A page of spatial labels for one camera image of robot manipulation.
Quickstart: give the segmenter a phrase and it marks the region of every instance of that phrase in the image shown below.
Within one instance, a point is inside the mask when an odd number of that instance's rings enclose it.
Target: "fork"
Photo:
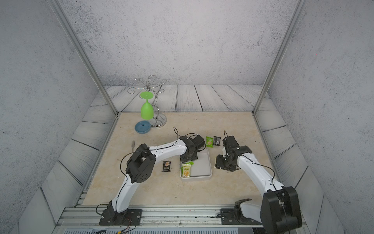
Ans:
[[[131,141],[131,148],[132,148],[131,153],[134,153],[134,147],[135,147],[135,141],[132,140],[132,141]]]

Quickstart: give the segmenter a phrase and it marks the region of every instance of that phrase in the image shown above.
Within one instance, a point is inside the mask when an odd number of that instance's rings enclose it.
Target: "robotic arm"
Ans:
[[[125,179],[116,197],[109,202],[104,210],[100,225],[128,225],[125,217],[128,215],[130,200],[139,184],[146,181],[156,163],[175,155],[180,155],[181,162],[197,159],[198,150],[205,145],[204,139],[197,135],[194,138],[182,136],[175,142],[160,146],[148,147],[141,144],[127,161]]]
[[[223,144],[223,154],[217,156],[215,167],[228,171],[235,171],[240,167],[263,196],[261,207],[250,203],[251,199],[236,202],[235,218],[242,224],[248,219],[256,220],[263,224],[269,234],[283,233],[301,227],[301,213],[295,189],[284,187],[274,176],[271,176],[264,166],[258,163],[247,146],[238,145],[234,136],[223,139]],[[205,141],[200,135],[195,138],[182,136],[175,142],[160,146],[148,147],[146,144],[141,144],[127,161],[122,186],[104,210],[99,224],[129,225],[126,217],[135,211],[128,209],[130,200],[139,184],[149,178],[154,165],[175,155],[180,155],[182,162],[196,160],[197,152],[204,145]]]
[[[218,155],[215,167],[227,171],[236,171],[238,166],[253,181],[261,195],[262,205],[251,203],[251,199],[243,199],[235,203],[233,209],[235,219],[245,223],[248,219],[256,220],[264,226],[269,234],[278,234],[302,226],[298,195],[293,187],[285,187],[277,181],[275,173],[271,176],[261,165],[252,150],[247,146],[239,146],[234,136],[223,139],[223,154]]]

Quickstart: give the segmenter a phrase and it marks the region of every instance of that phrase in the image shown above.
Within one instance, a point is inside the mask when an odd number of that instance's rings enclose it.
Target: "beige tabletop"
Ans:
[[[122,113],[113,131],[110,142],[104,152],[83,205],[108,203],[117,194],[124,175],[120,171],[120,161],[131,152],[131,141],[135,140],[135,149],[140,144],[156,146],[175,141],[177,136],[187,133],[223,138],[226,130],[229,136],[235,136],[239,145],[247,145],[258,161],[272,167],[264,148],[261,136],[250,112],[169,112],[165,113],[167,123],[147,134],[138,134],[134,130],[141,121],[140,113]],[[221,146],[208,148],[212,177],[206,181],[182,182],[179,176],[179,156],[171,157],[171,172],[162,172],[162,163],[154,166],[152,175],[141,183],[130,204],[132,205],[208,205],[234,204],[237,200],[252,198],[261,202],[262,197],[251,179],[242,171],[228,172],[214,168],[215,158],[222,154]]]

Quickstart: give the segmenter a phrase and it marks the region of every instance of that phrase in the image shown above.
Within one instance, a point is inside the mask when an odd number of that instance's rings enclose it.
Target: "aluminum frame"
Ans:
[[[261,106],[261,103],[262,103],[263,99],[265,98],[265,95],[266,95],[266,93],[267,93],[267,91],[268,91],[268,89],[269,89],[269,87],[270,87],[270,85],[271,85],[271,83],[274,79],[275,73],[276,73],[279,65],[281,64],[282,58],[283,58],[283,56],[284,56],[284,54],[287,50],[287,46],[288,46],[289,42],[291,41],[292,36],[294,35],[295,29],[297,27],[297,24],[298,24],[298,22],[301,18],[301,15],[304,12],[307,1],[308,0],[299,0],[297,5],[296,5],[294,14],[292,15],[292,18],[291,18],[291,21],[290,21],[290,23],[287,27],[286,33],[283,36],[283,40],[282,40],[282,43],[280,44],[278,53],[277,53],[277,55],[274,59],[272,67],[270,68],[269,74],[267,75],[267,78],[265,79],[264,85],[262,86],[260,95],[259,95],[259,97],[257,99],[257,102],[256,102],[256,105],[255,105],[255,108],[252,111],[253,116],[255,116],[257,114],[257,112],[258,112],[258,110]]]
[[[139,228],[213,228],[213,227],[263,227],[262,225],[222,225],[221,219],[216,218],[222,208],[233,208],[234,205],[204,205],[204,206],[130,206],[132,209],[142,209]],[[77,206],[65,208],[55,229],[64,228],[120,228],[122,226],[99,226],[100,216],[95,212],[95,206]],[[97,209],[99,213],[106,207]]]
[[[99,91],[101,92],[102,96],[104,97],[107,104],[110,106],[111,110],[115,115],[118,115],[118,110],[113,104],[112,100],[110,99],[109,94],[107,93],[107,90],[102,85],[102,82],[97,75],[90,59],[88,58],[87,54],[85,53],[85,50],[83,49],[83,46],[79,42],[79,39],[77,35],[75,34],[73,28],[71,27],[68,19],[66,18],[66,15],[64,11],[61,8],[60,3],[58,0],[47,0],[50,7],[52,8],[53,12],[55,13],[58,21],[60,22],[62,28],[64,29],[66,35],[69,37],[70,41],[73,43],[73,46],[75,50],[77,51],[80,59],[82,60],[83,64],[86,66],[88,73],[90,73],[90,76],[94,80],[96,86],[98,87]]]

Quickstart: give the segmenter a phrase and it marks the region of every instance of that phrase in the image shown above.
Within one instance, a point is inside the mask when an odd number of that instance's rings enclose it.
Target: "metal rail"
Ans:
[[[52,8],[53,12],[55,13],[58,21],[60,22],[62,28],[64,29],[64,31],[68,35],[70,41],[73,43],[73,46],[74,46],[75,50],[77,51],[77,53],[78,53],[80,59],[82,60],[83,64],[86,66],[88,72],[90,73],[92,79],[94,80],[96,86],[98,87],[98,89],[101,92],[102,96],[104,97],[105,101],[110,106],[110,108],[112,109],[114,114],[117,115],[118,114],[117,108],[114,106],[114,104],[113,104],[112,100],[110,99],[110,96],[108,95],[105,87],[102,85],[102,82],[101,82],[99,76],[97,75],[90,59],[88,58],[87,54],[85,53],[85,51],[83,49],[83,46],[79,42],[79,39],[78,39],[77,35],[73,31],[73,28],[71,27],[68,19],[66,18],[66,15],[65,15],[64,11],[62,10],[60,3],[58,2],[58,0],[47,0],[47,1],[49,3],[50,7]]]
[[[80,191],[80,194],[81,194],[81,195],[80,195],[80,197],[78,197],[78,198],[76,199],[76,201],[75,201],[75,203],[74,203],[74,204],[76,204],[76,205],[79,204],[79,201],[80,201],[82,198],[85,198],[85,197],[86,197],[86,193],[87,193],[87,192],[84,193],[84,191],[88,189],[88,187],[90,186],[90,184],[91,184],[91,182],[92,182],[92,179],[94,178],[94,175],[95,175],[96,170],[97,170],[97,168],[98,168],[98,166],[99,166],[99,163],[100,163],[100,161],[101,161],[101,158],[102,158],[102,156],[104,155],[105,149],[106,149],[107,146],[108,146],[108,143],[109,143],[110,137],[112,136],[113,131],[114,131],[114,129],[116,128],[116,125],[117,125],[117,122],[118,122],[119,116],[120,116],[120,115],[115,116],[115,118],[114,118],[114,120],[113,120],[113,122],[112,122],[112,126],[110,127],[110,129],[109,129],[109,131],[108,131],[108,134],[107,134],[107,136],[106,136],[106,138],[105,138],[105,141],[104,141],[102,147],[101,147],[100,150],[99,150],[99,154],[98,154],[98,156],[97,156],[97,158],[96,158],[96,161],[95,161],[94,166],[93,166],[92,169],[91,169],[90,175],[88,176],[86,182],[85,182],[85,183],[83,184],[83,186],[82,186],[82,189],[81,189],[81,191]]]
[[[132,209],[142,209],[142,228],[175,228],[175,227],[263,227],[262,225],[222,225],[221,219],[215,216],[222,208],[232,208],[234,205],[209,206],[131,206]],[[96,206],[77,206],[65,208],[56,224],[58,228],[118,228],[120,226],[99,226],[100,216],[95,211]],[[97,209],[99,213],[106,207]]]
[[[264,97],[267,93],[267,90],[269,89],[270,84],[272,83],[272,81],[274,79],[275,73],[276,73],[276,71],[277,71],[277,69],[280,65],[280,62],[282,61],[282,58],[283,58],[283,56],[284,56],[284,54],[287,50],[287,46],[288,46],[289,42],[291,41],[292,36],[294,35],[295,29],[297,27],[297,23],[299,22],[299,20],[301,18],[301,15],[304,12],[307,1],[308,0],[299,0],[297,5],[296,5],[294,14],[292,15],[292,18],[291,18],[291,21],[288,25],[286,33],[283,36],[283,40],[282,40],[282,43],[279,47],[278,53],[277,53],[277,55],[274,59],[272,67],[270,68],[269,74],[267,75],[267,78],[264,82],[264,85],[262,86],[262,90],[261,90],[260,95],[257,99],[255,108],[252,111],[254,116],[258,112],[258,109],[261,106],[262,100],[264,99]]]

